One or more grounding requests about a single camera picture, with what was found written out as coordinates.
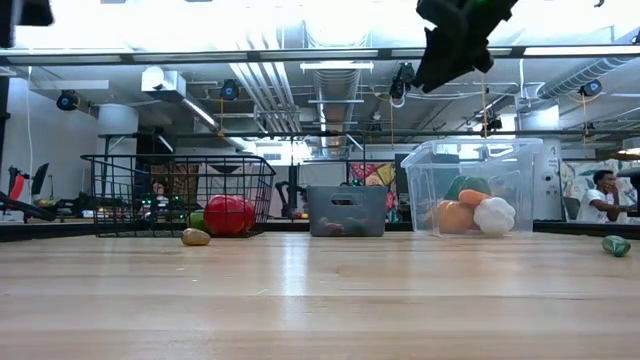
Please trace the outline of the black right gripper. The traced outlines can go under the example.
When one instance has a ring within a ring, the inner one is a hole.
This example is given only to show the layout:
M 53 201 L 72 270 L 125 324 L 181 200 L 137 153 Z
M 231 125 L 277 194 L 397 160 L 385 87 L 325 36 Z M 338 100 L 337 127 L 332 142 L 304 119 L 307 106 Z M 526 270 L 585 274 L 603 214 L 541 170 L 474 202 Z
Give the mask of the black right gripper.
M 489 36 L 512 17 L 518 0 L 418 0 L 417 14 L 432 24 L 425 27 L 426 46 L 412 85 L 432 91 L 458 72 L 463 51 L 470 68 L 488 73 L 494 65 Z

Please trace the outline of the green bell pepper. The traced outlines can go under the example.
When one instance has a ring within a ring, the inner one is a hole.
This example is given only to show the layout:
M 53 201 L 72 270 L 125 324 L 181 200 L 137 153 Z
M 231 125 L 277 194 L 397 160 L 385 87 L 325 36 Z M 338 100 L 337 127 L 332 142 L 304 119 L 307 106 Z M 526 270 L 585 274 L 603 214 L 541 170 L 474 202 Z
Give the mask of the green bell pepper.
M 489 183 L 484 178 L 460 175 L 453 179 L 444 195 L 444 199 L 458 201 L 460 192 L 467 189 L 475 190 L 486 195 L 491 194 Z

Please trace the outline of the orange carrot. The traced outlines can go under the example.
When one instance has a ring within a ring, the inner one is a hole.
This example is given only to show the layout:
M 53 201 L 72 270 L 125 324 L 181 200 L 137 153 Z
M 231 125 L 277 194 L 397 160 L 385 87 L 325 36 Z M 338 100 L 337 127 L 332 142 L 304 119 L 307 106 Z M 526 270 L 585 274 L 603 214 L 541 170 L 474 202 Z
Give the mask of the orange carrot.
M 488 195 L 473 189 L 461 190 L 458 195 L 459 202 L 472 207 L 479 206 L 484 200 L 487 200 L 490 198 L 491 198 L 491 195 Z

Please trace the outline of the orange pepper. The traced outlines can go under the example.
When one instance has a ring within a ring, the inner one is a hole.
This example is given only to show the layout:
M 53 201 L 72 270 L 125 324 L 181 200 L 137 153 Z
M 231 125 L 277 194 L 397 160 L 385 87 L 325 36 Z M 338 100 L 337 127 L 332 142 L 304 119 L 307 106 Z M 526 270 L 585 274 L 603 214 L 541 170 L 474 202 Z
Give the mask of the orange pepper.
M 440 201 L 426 215 L 428 229 L 437 229 L 441 234 L 462 234 L 474 226 L 474 207 L 459 201 Z

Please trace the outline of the white garlic bulb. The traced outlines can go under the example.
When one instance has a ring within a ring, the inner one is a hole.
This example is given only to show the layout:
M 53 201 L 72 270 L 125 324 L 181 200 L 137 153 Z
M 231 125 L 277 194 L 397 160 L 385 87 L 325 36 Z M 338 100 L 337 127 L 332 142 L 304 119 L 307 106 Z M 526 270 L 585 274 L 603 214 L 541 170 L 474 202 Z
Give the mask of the white garlic bulb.
M 501 236 L 515 225 L 515 209 L 504 199 L 492 197 L 482 200 L 474 210 L 473 220 L 487 235 Z

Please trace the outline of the clear plastic tub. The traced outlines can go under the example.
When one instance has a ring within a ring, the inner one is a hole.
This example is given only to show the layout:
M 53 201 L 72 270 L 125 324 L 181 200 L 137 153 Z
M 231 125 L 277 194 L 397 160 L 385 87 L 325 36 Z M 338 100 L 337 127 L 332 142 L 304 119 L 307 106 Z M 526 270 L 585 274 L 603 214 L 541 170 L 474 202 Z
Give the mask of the clear plastic tub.
M 443 237 L 503 237 L 530 232 L 535 161 L 542 149 L 542 141 L 534 138 L 446 138 L 419 145 L 401 162 L 406 172 L 413 230 Z M 515 209 L 515 225 L 508 233 L 487 235 L 476 224 L 462 234 L 441 234 L 426 227 L 427 212 L 445 200 L 451 182 L 460 175 L 484 178 L 489 183 L 491 198 L 502 198 Z

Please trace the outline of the colourful painting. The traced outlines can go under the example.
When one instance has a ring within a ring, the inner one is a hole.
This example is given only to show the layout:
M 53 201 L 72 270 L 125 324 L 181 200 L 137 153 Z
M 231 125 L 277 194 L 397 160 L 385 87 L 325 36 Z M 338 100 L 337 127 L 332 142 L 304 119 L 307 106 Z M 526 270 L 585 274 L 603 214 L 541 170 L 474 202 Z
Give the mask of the colourful painting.
M 397 199 L 396 167 L 386 162 L 352 162 L 348 167 L 349 182 L 364 186 L 385 186 L 388 200 Z

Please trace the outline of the person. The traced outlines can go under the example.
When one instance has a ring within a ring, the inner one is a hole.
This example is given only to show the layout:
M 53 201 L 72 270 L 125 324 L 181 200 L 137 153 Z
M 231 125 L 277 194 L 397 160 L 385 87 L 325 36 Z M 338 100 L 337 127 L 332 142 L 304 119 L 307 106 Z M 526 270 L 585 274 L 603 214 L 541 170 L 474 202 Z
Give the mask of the person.
M 617 223 L 623 214 L 636 210 L 635 205 L 620 204 L 617 178 L 612 171 L 596 171 L 593 181 L 595 188 L 587 190 L 580 201 L 577 221 Z

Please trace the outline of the small green chili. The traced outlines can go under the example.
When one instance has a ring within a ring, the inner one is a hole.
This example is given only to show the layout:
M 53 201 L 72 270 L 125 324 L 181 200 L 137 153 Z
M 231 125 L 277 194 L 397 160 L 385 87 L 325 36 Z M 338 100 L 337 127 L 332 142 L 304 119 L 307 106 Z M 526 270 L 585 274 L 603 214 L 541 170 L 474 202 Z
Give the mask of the small green chili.
M 631 249 L 631 243 L 617 235 L 606 236 L 602 240 L 601 246 L 607 254 L 618 258 L 625 257 Z

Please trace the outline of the white ceiling unit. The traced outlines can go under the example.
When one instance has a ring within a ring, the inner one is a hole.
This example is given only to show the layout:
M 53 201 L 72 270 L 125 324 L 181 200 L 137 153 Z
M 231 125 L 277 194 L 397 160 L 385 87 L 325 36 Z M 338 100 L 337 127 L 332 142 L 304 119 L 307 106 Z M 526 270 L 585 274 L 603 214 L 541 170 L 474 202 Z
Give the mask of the white ceiling unit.
M 186 80 L 178 71 L 152 66 L 141 74 L 141 91 L 156 100 L 178 103 L 186 98 Z

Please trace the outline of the black monitor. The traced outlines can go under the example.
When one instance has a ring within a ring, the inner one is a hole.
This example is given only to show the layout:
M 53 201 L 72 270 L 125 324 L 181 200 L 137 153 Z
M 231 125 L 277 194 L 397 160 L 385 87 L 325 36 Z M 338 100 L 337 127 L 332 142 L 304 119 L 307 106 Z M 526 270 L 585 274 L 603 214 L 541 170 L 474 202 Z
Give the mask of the black monitor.
M 49 164 L 42 164 L 35 174 L 32 176 L 32 184 L 31 184 L 31 195 L 36 197 L 41 194 L 42 186 L 44 184 L 44 180 L 47 176 Z

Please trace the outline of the red black device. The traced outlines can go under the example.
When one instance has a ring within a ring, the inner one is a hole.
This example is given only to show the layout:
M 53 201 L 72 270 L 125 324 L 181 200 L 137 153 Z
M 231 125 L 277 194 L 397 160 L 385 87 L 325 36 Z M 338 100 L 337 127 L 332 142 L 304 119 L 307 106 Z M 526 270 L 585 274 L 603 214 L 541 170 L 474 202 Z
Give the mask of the red black device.
M 9 171 L 9 198 L 18 200 L 24 189 L 26 175 L 16 167 L 10 167 Z

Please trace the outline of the ribbed silver duct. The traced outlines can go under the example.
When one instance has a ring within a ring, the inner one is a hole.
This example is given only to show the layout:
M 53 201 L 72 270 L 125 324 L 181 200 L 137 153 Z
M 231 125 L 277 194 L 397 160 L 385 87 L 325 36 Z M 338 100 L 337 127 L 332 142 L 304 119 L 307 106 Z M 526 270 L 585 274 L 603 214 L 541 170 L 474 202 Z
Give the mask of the ribbed silver duct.
M 600 77 L 635 60 L 631 56 L 613 56 L 596 58 L 581 63 L 559 77 L 542 85 L 536 92 L 540 100 L 551 100 L 566 95 L 587 83 L 598 80 Z

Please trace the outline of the silver air duct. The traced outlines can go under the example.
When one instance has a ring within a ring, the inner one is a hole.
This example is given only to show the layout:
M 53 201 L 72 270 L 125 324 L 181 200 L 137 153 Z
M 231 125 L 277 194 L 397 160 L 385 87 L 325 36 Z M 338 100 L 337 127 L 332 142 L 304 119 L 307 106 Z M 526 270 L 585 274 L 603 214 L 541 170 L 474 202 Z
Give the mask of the silver air duct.
M 313 74 L 320 130 L 343 133 L 349 129 L 356 106 L 361 71 L 315 70 Z

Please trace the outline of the floral wall mural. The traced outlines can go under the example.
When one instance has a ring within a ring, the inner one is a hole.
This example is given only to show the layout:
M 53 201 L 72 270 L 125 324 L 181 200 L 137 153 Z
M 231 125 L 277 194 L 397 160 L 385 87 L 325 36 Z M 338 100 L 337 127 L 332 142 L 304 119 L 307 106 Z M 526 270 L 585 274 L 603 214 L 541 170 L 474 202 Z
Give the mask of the floral wall mural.
M 563 196 L 579 201 L 579 210 L 575 220 L 583 223 L 612 223 L 605 212 L 590 205 L 593 198 L 598 198 L 610 204 L 614 203 L 614 196 L 596 193 L 594 175 L 598 171 L 611 171 L 616 177 L 618 204 L 621 206 L 636 205 L 638 201 L 635 188 L 629 178 L 621 178 L 618 173 L 622 170 L 638 168 L 640 161 L 620 161 L 610 159 L 598 162 L 563 162 L 561 164 L 561 182 Z

